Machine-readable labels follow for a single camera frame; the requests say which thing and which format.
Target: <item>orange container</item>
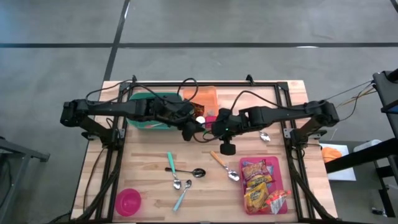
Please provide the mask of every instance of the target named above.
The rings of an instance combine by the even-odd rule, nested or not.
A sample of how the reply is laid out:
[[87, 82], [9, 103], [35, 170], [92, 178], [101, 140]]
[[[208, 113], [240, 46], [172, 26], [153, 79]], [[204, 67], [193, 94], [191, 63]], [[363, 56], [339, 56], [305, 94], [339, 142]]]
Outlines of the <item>orange container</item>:
[[[186, 88], [183, 90], [184, 99], [189, 99], [195, 93], [195, 88]], [[204, 117], [218, 115], [217, 89], [214, 86], [199, 87], [197, 95], [191, 100], [205, 107]]]

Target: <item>spoon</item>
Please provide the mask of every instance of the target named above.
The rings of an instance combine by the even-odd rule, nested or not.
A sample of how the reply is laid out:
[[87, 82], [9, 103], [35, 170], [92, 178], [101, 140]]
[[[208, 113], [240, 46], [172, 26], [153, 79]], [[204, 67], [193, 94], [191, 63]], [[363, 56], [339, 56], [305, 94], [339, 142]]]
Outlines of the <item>spoon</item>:
[[181, 180], [179, 180], [177, 178], [177, 175], [175, 174], [175, 169], [174, 169], [174, 161], [173, 161], [173, 155], [171, 152], [167, 152], [167, 157], [169, 158], [169, 162], [170, 162], [170, 167], [172, 167], [172, 171], [173, 171], [173, 187], [175, 190], [180, 190], [181, 188]]
[[269, 135], [265, 132], [260, 131], [260, 138], [263, 141], [271, 141], [271, 138], [269, 137]]
[[186, 183], [185, 183], [184, 192], [181, 194], [181, 196], [180, 196], [180, 198], [178, 199], [177, 203], [174, 205], [173, 211], [176, 212], [176, 211], [178, 210], [178, 208], [179, 208], [179, 206], [180, 206], [180, 204], [181, 204], [181, 202], [182, 202], [182, 199], [183, 199], [184, 196], [185, 196], [185, 193], [187, 192], [188, 188], [191, 187], [191, 185], [192, 185], [192, 181], [191, 181], [191, 180], [187, 180]]
[[238, 181], [238, 180], [239, 180], [239, 175], [238, 175], [238, 173], [236, 173], [236, 172], [233, 171], [233, 170], [230, 170], [230, 169], [225, 165], [224, 161], [222, 161], [222, 160], [217, 156], [217, 154], [216, 154], [214, 151], [211, 151], [210, 154], [211, 154], [211, 156], [213, 156], [213, 158], [214, 158], [215, 160], [217, 160], [217, 162], [218, 162], [221, 166], [223, 166], [223, 167], [228, 171], [228, 177], [229, 177], [230, 179], [235, 180], [235, 181]]
[[[166, 167], [164, 170], [167, 172], [172, 171], [172, 169], [169, 167]], [[206, 171], [201, 168], [196, 168], [193, 171], [185, 171], [185, 170], [178, 170], [178, 169], [176, 169], [175, 171], [176, 172], [188, 172], [188, 173], [192, 174], [194, 177], [204, 177], [206, 175]]]

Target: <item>wooden table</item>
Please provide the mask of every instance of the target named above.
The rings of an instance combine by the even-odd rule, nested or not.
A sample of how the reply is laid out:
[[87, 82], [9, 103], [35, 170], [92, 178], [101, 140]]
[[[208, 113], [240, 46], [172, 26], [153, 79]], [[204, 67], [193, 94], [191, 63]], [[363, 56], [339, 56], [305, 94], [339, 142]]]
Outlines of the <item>wooden table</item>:
[[[287, 81], [289, 84], [292, 104], [302, 104], [308, 101], [304, 82], [301, 80]], [[115, 85], [117, 82], [104, 82], [103, 87]], [[114, 98], [118, 95], [118, 87], [101, 93], [100, 101]], [[157, 87], [154, 91], [172, 91], [176, 88]], [[275, 91], [267, 87], [217, 87], [218, 104], [220, 108], [230, 108], [236, 95], [242, 90], [251, 90], [268, 100], [275, 101]], [[145, 91], [141, 88], [134, 92]], [[241, 108], [250, 106], [274, 107], [255, 96], [244, 94], [240, 97], [233, 113]], [[106, 124], [104, 116], [97, 116], [95, 120], [103, 126]], [[301, 127], [306, 119], [298, 120]], [[279, 160], [284, 189], [291, 189], [290, 175], [287, 167], [284, 141], [280, 123], [264, 129], [271, 137], [271, 142], [263, 142], [258, 132], [246, 133], [233, 139], [236, 154], [233, 156], [220, 155], [231, 169], [238, 170], [241, 157], [276, 156]], [[82, 213], [83, 195], [94, 161], [101, 151], [101, 143], [92, 141], [88, 145], [80, 183], [73, 205], [72, 218]], [[178, 173], [178, 177], [185, 182], [192, 179], [192, 187], [188, 190], [184, 201], [177, 213], [172, 211], [181, 190], [172, 187], [172, 174], [165, 172], [169, 166], [166, 152], [173, 154], [177, 169], [193, 170], [203, 168], [206, 176], [196, 179], [191, 174]], [[243, 209], [243, 196], [240, 182], [228, 179], [225, 170], [210, 156], [210, 151], [219, 153], [220, 142], [212, 141], [206, 144], [194, 140], [185, 142], [180, 131], [140, 131], [128, 126], [126, 143], [124, 145], [123, 161], [119, 177], [118, 192], [126, 188], [134, 188], [141, 193], [142, 205], [137, 214], [122, 217], [114, 213], [114, 222], [295, 222], [297, 215], [292, 196], [287, 198], [288, 212], [283, 215], [247, 215]], [[104, 168], [105, 154], [103, 153], [95, 174], [91, 181], [87, 204], [98, 193]], [[305, 150], [305, 167], [311, 191], [316, 198], [333, 216], [337, 216], [331, 194], [325, 165], [319, 147], [309, 146]], [[104, 216], [108, 211], [108, 192], [105, 198]], [[305, 198], [300, 191], [300, 199], [304, 214], [306, 214]]]

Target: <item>pink bowl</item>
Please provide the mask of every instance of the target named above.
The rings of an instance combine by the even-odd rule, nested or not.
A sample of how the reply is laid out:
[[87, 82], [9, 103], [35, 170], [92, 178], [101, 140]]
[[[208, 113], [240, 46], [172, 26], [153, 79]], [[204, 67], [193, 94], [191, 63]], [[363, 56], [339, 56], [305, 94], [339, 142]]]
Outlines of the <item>pink bowl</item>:
[[124, 217], [135, 214], [141, 206], [141, 196], [134, 189], [124, 189], [116, 196], [115, 209]]

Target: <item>concrete floor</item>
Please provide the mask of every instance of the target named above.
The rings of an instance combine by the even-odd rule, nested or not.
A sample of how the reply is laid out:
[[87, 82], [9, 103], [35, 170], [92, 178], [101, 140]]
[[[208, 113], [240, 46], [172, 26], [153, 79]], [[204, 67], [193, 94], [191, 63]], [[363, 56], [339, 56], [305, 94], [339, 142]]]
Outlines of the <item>concrete floor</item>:
[[[0, 0], [0, 43], [112, 43], [123, 2]], [[133, 0], [121, 42], [397, 42], [397, 24], [389, 0]], [[48, 222], [72, 207], [87, 141], [78, 128], [59, 123], [62, 103], [100, 87], [110, 51], [0, 49], [0, 135], [51, 153], [46, 164], [31, 162], [16, 223]], [[397, 68], [397, 55], [398, 48], [366, 47], [119, 49], [111, 80], [132, 74], [140, 80], [242, 80], [250, 73], [257, 80], [305, 80], [310, 100], [320, 100]], [[377, 95], [363, 98], [324, 139], [334, 131], [334, 140], [391, 138], [380, 107]], [[350, 110], [339, 110], [340, 116]], [[340, 218], [394, 222], [370, 214], [371, 205], [380, 205], [374, 192], [338, 184], [332, 190]]]

